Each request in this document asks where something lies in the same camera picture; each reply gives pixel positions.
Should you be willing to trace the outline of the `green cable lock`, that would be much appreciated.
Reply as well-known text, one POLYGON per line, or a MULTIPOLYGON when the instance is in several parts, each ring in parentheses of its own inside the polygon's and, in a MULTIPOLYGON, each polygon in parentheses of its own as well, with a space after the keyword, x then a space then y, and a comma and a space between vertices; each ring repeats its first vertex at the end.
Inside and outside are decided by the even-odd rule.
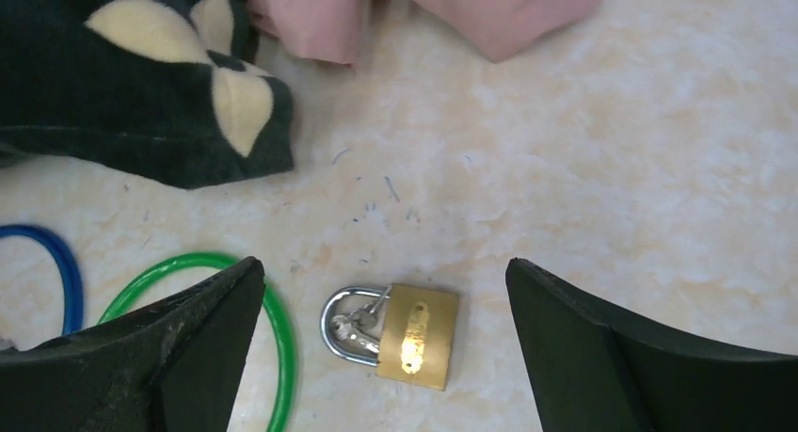
MULTIPOLYGON (((223 270, 238 262, 237 257, 210 251, 189 252, 167 258, 133 278, 106 307, 98 322, 102 324, 127 313, 149 288, 175 272, 197 267, 223 270)), ((272 328, 279 361, 275 403, 266 431, 280 432, 286 429, 291 419, 298 383, 296 338, 288 309, 272 288, 271 281, 265 278, 263 282, 262 308, 272 328)))

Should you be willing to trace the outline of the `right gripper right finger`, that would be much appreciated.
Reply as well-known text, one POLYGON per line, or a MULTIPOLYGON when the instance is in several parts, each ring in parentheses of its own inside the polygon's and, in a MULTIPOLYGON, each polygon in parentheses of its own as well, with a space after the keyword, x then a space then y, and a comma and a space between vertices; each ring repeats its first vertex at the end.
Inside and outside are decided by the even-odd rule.
POLYGON ((693 335, 521 258, 505 271, 546 431, 793 431, 797 359, 693 335))

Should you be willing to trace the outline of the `large brass padlock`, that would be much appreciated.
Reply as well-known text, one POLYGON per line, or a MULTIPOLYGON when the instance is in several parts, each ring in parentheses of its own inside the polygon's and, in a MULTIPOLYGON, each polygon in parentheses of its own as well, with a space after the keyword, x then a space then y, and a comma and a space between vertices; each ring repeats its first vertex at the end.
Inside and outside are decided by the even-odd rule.
MULTIPOLYGON (((375 369, 376 374, 383 378, 444 391, 455 338, 459 296, 401 283, 387 286, 391 287, 391 298, 380 310, 378 324, 369 331, 380 341, 376 367, 357 364, 375 369)), ((352 312, 371 301, 369 297, 351 296, 338 305, 335 314, 352 312)), ((327 303, 328 300, 320 314, 320 332, 326 346, 322 320, 327 303)))

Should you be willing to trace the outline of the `blue cable lock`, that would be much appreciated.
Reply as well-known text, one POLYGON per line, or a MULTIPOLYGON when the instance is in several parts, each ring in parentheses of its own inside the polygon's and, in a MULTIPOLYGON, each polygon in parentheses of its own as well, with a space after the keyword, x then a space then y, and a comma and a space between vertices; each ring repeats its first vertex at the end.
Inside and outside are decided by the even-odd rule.
POLYGON ((79 331, 84 326, 85 293, 78 262, 66 242, 55 232, 31 224, 1 226, 1 238, 25 237, 42 245, 56 263, 62 287, 64 313, 62 335, 79 331))

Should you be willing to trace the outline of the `pink cloth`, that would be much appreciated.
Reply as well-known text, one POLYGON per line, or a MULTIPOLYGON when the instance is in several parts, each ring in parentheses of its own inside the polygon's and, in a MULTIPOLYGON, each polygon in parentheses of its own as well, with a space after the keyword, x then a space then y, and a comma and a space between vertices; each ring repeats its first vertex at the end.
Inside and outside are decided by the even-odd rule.
MULTIPOLYGON (((589 17, 602 0, 410 0, 501 62, 545 34, 589 17)), ((247 0, 254 25, 294 56, 341 65, 358 60, 370 0, 247 0)))

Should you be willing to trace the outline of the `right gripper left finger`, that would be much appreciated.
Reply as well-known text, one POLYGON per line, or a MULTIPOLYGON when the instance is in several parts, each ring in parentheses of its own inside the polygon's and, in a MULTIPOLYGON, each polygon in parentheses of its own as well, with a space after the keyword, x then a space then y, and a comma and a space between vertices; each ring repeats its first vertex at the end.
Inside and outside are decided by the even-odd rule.
POLYGON ((1 354, 5 431, 224 431, 264 293, 247 257, 177 294, 1 354))

